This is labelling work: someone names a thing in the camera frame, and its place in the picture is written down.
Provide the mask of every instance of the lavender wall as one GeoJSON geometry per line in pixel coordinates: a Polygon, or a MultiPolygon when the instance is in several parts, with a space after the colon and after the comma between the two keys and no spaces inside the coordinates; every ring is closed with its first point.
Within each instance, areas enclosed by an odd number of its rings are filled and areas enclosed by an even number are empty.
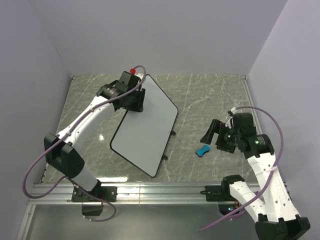
{"type": "Polygon", "coordinates": [[[248,74],[287,0],[30,0],[73,74],[248,74]]]}
{"type": "MultiPolygon", "coordinates": [[[[256,106],[270,111],[284,133],[279,167],[292,200],[318,239],[320,220],[320,1],[289,0],[272,29],[249,75],[256,106]]],[[[263,130],[274,146],[279,134],[265,116],[263,130]]]]}
{"type": "MultiPolygon", "coordinates": [[[[57,128],[70,77],[29,1],[1,2],[0,32],[0,239],[12,240],[27,204],[23,174],[57,128]]],[[[29,189],[44,162],[30,175],[29,189]]]]}

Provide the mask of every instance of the blue sponge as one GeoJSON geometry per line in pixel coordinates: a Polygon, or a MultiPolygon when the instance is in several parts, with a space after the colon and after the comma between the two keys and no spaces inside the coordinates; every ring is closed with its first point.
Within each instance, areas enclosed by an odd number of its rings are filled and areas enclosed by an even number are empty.
{"type": "Polygon", "coordinates": [[[202,157],[205,153],[210,151],[210,147],[208,145],[203,145],[202,148],[195,151],[195,153],[198,155],[198,157],[202,157]]]}

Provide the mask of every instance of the marble floor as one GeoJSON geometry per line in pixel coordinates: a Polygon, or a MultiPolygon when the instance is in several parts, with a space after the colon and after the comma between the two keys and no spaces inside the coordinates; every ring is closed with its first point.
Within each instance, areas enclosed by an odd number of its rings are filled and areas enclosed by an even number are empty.
{"type": "MultiPolygon", "coordinates": [[[[61,115],[58,132],[67,127],[88,106],[97,90],[118,80],[120,75],[75,75],[61,115]]],[[[240,174],[247,182],[257,182],[243,154],[216,149],[203,157],[195,151],[203,145],[201,137],[212,119],[226,121],[232,107],[249,105],[241,75],[222,74],[153,74],[152,77],[178,108],[178,117],[155,177],[150,177],[109,146],[125,111],[118,110],[101,123],[80,151],[89,171],[104,182],[216,182],[224,176],[240,174]]],[[[43,182],[55,182],[62,174],[47,166],[43,182]]]]}

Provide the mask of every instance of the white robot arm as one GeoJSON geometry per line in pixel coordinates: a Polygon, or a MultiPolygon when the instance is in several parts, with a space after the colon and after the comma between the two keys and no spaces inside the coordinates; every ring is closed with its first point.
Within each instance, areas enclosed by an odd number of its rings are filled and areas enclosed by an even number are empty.
{"type": "Polygon", "coordinates": [[[111,98],[131,91],[142,81],[142,77],[142,74],[134,75],[124,71],[119,80],[102,86],[89,106],[69,126],[57,135],[49,133],[44,138],[46,150],[63,138],[63,141],[45,156],[46,162],[96,198],[102,197],[101,182],[87,170],[85,162],[78,152],[101,122],[119,108],[134,112],[143,111],[145,97],[145,89],[143,88],[134,90],[112,103],[105,103],[111,98]]]}
{"type": "Polygon", "coordinates": [[[221,182],[221,195],[248,204],[245,210],[255,222],[260,240],[293,240],[300,238],[308,229],[308,218],[301,217],[293,205],[280,176],[278,167],[273,167],[276,155],[269,137],[257,135],[253,116],[250,113],[229,112],[227,123],[214,119],[201,143],[211,144],[214,133],[218,134],[216,148],[234,153],[238,148],[252,167],[263,193],[263,201],[257,198],[240,175],[226,176],[221,182]]]}

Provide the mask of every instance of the metal frame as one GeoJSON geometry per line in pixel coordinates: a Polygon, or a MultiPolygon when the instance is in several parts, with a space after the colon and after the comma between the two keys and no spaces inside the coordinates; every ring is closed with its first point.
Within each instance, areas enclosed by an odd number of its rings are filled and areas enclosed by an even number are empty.
{"type": "MultiPolygon", "coordinates": [[[[243,85],[249,99],[249,104],[253,106],[247,78],[243,77],[243,85]]],[[[257,113],[252,109],[254,123],[258,133],[262,129],[258,120],[257,113]]],[[[220,186],[220,182],[134,182],[134,183],[103,183],[102,186],[116,186],[117,198],[115,205],[202,205],[202,204],[230,204],[233,202],[207,202],[206,196],[200,192],[205,186],[220,186]]],[[[31,193],[33,195],[41,194],[48,191],[53,183],[34,184],[31,193]]],[[[258,183],[248,184],[254,193],[260,191],[258,183]]],[[[60,183],[49,195],[40,199],[30,199],[17,234],[17,240],[25,240],[34,216],[37,205],[81,205],[100,204],[99,202],[81,203],[71,202],[74,186],[71,183],[60,183]]]]}

